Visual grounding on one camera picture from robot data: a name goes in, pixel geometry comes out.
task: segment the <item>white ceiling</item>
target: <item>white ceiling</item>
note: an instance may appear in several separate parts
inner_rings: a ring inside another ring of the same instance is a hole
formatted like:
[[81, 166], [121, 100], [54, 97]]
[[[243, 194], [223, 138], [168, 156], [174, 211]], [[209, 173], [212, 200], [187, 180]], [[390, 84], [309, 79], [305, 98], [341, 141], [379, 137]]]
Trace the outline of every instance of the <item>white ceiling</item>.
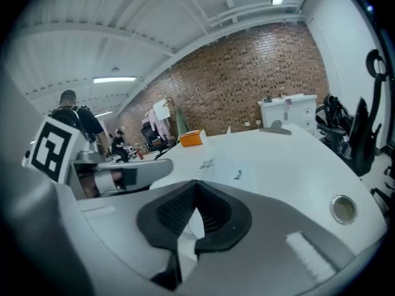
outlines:
[[[120, 112], [176, 61], [234, 31], [300, 20], [303, 0], [31, 0], [2, 62], [45, 115], [65, 89], [94, 113]], [[120, 70], [112, 73], [117, 66]], [[93, 84], [95, 76], [136, 76]]]

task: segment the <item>orange box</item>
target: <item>orange box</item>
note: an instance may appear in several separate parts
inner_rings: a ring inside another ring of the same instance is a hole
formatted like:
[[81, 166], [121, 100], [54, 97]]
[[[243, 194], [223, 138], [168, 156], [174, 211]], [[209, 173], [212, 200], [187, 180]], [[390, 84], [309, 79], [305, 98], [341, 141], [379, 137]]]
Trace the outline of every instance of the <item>orange box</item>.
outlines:
[[180, 137], [183, 147], [201, 145], [206, 140], [206, 132], [203, 130], [190, 131]]

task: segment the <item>white table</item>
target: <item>white table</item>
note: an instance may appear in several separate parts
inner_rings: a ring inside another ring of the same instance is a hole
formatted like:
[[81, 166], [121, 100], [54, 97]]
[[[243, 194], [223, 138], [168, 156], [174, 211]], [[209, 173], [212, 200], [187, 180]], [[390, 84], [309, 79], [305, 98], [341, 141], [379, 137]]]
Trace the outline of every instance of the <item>white table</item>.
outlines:
[[[386, 224], [361, 180], [309, 133], [296, 125], [284, 127], [292, 131], [291, 136], [254, 130], [211, 136], [200, 146], [179, 144], [161, 157], [173, 160], [172, 173], [151, 189], [203, 177], [290, 204], [336, 235], [356, 255], [378, 241]], [[211, 158], [216, 174], [202, 176], [199, 167]], [[234, 180], [238, 168], [243, 175]], [[358, 216], [350, 225], [338, 223], [330, 213], [331, 199], [339, 194], [357, 205]]]

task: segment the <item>white dresser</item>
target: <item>white dresser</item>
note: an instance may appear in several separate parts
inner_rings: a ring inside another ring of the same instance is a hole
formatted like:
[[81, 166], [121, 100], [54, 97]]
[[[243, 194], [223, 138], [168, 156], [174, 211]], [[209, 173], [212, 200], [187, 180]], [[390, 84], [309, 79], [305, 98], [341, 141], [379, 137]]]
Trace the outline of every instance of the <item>white dresser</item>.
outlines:
[[315, 122], [315, 102], [317, 96], [305, 96], [297, 94], [286, 96], [283, 99], [277, 97], [273, 102], [258, 102], [264, 127], [270, 127], [275, 120], [285, 124], [296, 124], [315, 136], [317, 124]]

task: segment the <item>desk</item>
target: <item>desk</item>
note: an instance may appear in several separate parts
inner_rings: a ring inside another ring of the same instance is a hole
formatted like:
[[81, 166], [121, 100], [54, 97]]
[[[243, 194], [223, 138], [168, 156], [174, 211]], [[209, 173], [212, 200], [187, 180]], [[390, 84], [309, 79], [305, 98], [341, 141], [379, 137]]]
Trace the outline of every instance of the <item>desk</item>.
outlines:
[[[284, 128], [292, 135], [253, 130], [211, 136], [200, 146], [179, 144], [161, 157], [173, 161], [172, 173], [151, 189], [196, 179], [203, 161], [213, 158], [215, 169], [222, 174], [205, 174], [204, 179], [290, 204], [336, 235], [355, 255], [379, 240], [386, 224], [361, 180], [308, 132], [296, 125]], [[233, 178], [239, 167], [244, 179]], [[339, 194], [349, 196], [357, 205], [358, 216], [350, 225], [338, 223], [330, 213], [331, 199]]]

